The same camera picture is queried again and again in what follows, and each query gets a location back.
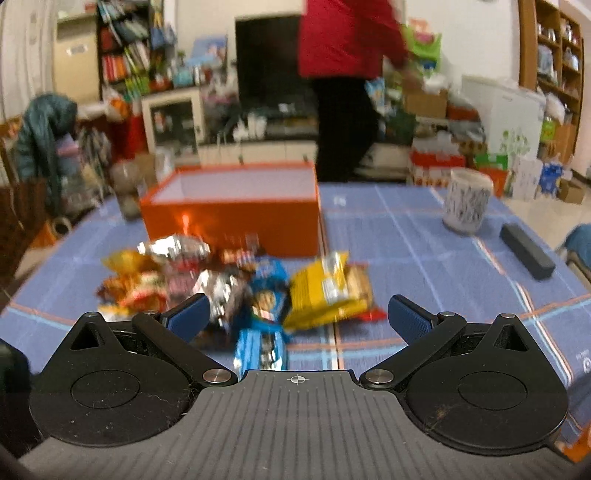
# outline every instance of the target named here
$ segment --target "blue tablecloth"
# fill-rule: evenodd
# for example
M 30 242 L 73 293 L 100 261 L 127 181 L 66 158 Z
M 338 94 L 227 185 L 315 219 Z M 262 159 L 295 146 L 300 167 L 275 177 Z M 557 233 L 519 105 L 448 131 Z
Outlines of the blue tablecloth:
M 591 421 L 591 294 L 554 252 L 506 206 L 492 199 L 476 237 L 461 237 L 441 221 L 443 192 L 370 184 L 320 188 L 330 249 L 348 250 L 369 265 L 378 306 L 395 293 L 431 312 L 452 310 L 469 322 L 517 314 L 569 389 L 562 434 L 570 443 Z M 554 258 L 557 268 L 535 281 L 499 238 L 518 222 Z M 114 202 L 90 215 L 26 282 L 0 317 L 0 338 L 42 370 L 71 325 L 96 309 L 95 291 L 109 275 L 100 259 L 146 239 L 143 223 L 125 223 Z M 306 260 L 285 262 L 293 273 Z M 342 322 L 295 335 L 291 369 L 352 369 L 359 375 L 405 343 L 387 321 Z M 215 352 L 231 366 L 231 352 Z

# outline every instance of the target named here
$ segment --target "black tv screen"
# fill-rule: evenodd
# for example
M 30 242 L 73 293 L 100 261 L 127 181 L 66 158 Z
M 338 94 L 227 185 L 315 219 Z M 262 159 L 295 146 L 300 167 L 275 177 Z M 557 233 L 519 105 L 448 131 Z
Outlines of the black tv screen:
M 300 15 L 236 20 L 238 89 L 243 108 L 310 106 L 313 94 L 298 74 Z

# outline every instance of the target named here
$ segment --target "triangular cutout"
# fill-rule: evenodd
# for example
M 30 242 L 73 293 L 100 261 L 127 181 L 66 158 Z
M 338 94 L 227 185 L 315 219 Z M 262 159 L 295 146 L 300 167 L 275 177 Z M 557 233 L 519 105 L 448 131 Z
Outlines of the triangular cutout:
M 526 352 L 527 346 L 517 333 L 513 325 L 505 325 L 501 333 L 495 341 L 497 348 L 504 348 L 506 350 L 515 350 L 517 352 Z
M 84 350 L 86 348 L 96 348 L 104 344 L 103 339 L 94 328 L 94 325 L 87 323 L 82 327 L 82 330 L 72 342 L 70 348 L 72 350 Z

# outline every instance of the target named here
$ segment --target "silver screw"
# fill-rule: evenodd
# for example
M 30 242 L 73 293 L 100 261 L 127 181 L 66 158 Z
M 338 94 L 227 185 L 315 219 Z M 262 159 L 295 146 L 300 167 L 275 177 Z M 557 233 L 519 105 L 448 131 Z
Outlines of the silver screw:
M 394 374 L 388 370 L 374 368 L 365 374 L 365 379 L 374 385 L 385 385 L 394 380 Z
M 203 374 L 203 379 L 207 383 L 218 384 L 227 382 L 232 378 L 232 374 L 223 368 L 212 368 Z

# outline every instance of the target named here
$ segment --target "person's hand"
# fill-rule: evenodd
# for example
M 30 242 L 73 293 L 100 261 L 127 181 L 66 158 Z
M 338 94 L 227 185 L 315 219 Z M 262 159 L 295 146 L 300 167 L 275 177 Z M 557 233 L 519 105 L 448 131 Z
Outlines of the person's hand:
M 418 70 L 411 67 L 404 67 L 400 74 L 402 75 L 403 92 L 415 92 L 423 88 L 423 78 Z

